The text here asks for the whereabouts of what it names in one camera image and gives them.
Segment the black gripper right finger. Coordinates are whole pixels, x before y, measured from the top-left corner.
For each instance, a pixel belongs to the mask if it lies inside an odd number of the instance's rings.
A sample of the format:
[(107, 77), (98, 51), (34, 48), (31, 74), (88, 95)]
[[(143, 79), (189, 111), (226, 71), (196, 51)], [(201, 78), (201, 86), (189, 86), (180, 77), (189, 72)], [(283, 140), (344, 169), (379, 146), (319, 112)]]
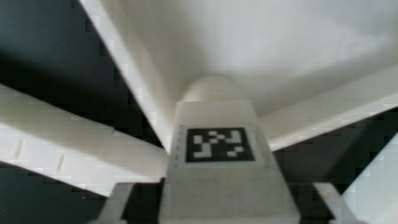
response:
[(301, 214), (299, 224), (360, 224), (331, 183), (294, 183), (292, 195)]

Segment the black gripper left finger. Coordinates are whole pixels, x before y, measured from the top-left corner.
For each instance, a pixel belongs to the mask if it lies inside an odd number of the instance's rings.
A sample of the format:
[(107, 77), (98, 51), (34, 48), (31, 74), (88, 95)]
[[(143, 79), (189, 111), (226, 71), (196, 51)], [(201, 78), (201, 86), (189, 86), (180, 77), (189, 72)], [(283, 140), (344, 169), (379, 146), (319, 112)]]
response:
[(88, 224), (161, 224), (164, 183), (118, 183), (100, 215)]

